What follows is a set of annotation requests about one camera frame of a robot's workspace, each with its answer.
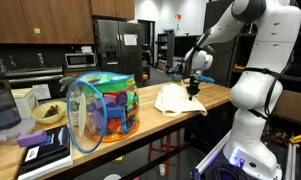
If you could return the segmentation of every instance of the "stainless steel refrigerator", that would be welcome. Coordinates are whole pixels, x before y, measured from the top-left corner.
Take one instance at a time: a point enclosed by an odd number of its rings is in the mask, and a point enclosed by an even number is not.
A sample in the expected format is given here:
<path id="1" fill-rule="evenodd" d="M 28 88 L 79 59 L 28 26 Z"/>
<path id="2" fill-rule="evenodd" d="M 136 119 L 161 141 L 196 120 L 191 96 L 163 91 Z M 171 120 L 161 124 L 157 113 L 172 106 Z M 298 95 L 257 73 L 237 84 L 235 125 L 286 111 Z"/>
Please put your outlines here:
<path id="1" fill-rule="evenodd" d="M 94 22 L 98 63 L 102 71 L 134 74 L 142 82 L 140 24 L 108 20 Z"/>

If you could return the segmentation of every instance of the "white towel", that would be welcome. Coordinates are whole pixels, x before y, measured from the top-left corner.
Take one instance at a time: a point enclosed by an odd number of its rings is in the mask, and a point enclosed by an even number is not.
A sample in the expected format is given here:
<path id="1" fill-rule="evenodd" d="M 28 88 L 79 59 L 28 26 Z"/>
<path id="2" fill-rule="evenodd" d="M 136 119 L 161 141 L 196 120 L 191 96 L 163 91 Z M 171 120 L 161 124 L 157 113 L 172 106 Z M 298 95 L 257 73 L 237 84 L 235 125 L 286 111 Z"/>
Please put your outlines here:
<path id="1" fill-rule="evenodd" d="M 176 84 L 162 87 L 154 106 L 164 117 L 175 117 L 186 111 L 200 111 L 204 116 L 207 115 L 206 108 L 195 97 L 190 101 L 187 90 Z"/>

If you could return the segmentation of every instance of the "wooden countertop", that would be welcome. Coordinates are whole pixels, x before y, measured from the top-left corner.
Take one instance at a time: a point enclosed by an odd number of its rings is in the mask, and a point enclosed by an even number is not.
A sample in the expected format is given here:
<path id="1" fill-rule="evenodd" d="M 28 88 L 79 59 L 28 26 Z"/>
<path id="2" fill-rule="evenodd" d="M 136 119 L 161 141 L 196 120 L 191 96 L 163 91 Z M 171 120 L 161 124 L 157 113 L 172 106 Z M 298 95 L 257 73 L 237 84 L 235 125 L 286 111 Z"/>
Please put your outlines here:
<path id="1" fill-rule="evenodd" d="M 112 143 L 101 143 L 100 146 L 93 153 L 82 154 L 73 147 L 73 166 L 65 167 L 63 169 L 56 170 L 52 173 L 49 173 L 42 178 L 47 178 L 58 174 L 64 170 L 75 167 L 79 164 L 82 164 L 91 159 L 97 158 L 100 155 L 103 155 L 107 152 L 115 150 L 119 147 L 125 146 L 137 139 L 146 137 L 150 134 L 153 134 L 159 130 L 177 124 L 181 121 L 184 121 L 190 117 L 193 117 L 198 114 L 198 112 L 187 112 L 182 113 L 181 115 L 174 118 L 165 118 L 162 117 L 161 112 L 154 107 L 158 92 L 164 85 L 170 83 L 149 86 L 139 89 L 140 94 L 140 127 L 136 133 L 130 137 L 112 142 Z M 221 104 L 224 104 L 229 101 L 230 89 L 214 84 L 201 83 L 199 96 L 196 98 L 205 106 L 207 110 L 217 107 Z M 63 117 L 57 123 L 51 125 L 41 125 L 37 124 L 35 130 L 39 129 L 49 129 L 55 126 L 59 126 L 66 123 L 66 117 Z M 94 145 L 94 142 L 84 139 L 77 138 L 80 145 L 84 143 L 86 148 L 91 148 Z M 10 145 L 0 145 L 0 179 L 15 179 L 18 175 L 19 166 L 21 164 L 22 158 L 24 156 L 25 149 L 19 148 L 16 144 Z"/>

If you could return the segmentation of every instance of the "small bowl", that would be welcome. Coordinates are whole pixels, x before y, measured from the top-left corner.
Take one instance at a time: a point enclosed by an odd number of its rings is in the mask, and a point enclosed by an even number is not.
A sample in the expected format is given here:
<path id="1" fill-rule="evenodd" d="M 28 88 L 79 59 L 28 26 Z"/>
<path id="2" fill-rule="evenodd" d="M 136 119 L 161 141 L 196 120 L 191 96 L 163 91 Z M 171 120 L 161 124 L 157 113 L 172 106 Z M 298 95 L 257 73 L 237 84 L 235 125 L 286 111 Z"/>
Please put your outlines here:
<path id="1" fill-rule="evenodd" d="M 44 118 L 44 115 L 50 109 L 50 106 L 55 107 L 56 105 L 58 105 L 58 114 Z M 65 115 L 66 106 L 67 104 L 62 101 L 47 102 L 45 104 L 36 107 L 32 111 L 31 117 L 36 119 L 41 124 L 52 124 L 58 122 Z"/>

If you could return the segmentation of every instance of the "transparent plastic container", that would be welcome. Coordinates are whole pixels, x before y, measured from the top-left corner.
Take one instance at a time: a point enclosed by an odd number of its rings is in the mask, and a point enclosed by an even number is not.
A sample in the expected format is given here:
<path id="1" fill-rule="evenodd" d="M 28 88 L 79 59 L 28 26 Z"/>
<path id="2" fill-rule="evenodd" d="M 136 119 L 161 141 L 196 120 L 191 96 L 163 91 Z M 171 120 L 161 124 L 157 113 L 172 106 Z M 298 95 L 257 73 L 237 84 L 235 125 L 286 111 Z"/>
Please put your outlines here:
<path id="1" fill-rule="evenodd" d="M 21 117 L 10 89 L 0 81 L 0 130 L 12 128 L 21 122 Z"/>

